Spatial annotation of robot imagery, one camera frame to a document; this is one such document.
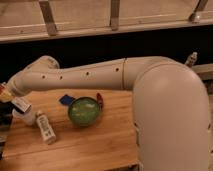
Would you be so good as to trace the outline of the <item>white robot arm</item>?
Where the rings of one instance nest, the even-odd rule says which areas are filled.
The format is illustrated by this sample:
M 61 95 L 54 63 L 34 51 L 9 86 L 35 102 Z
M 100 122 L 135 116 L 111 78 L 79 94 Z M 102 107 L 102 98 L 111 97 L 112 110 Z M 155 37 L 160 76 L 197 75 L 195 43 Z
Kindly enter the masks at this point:
M 138 171 L 213 171 L 211 107 L 193 68 L 150 56 L 62 69 L 42 56 L 0 83 L 0 101 L 54 89 L 131 91 Z

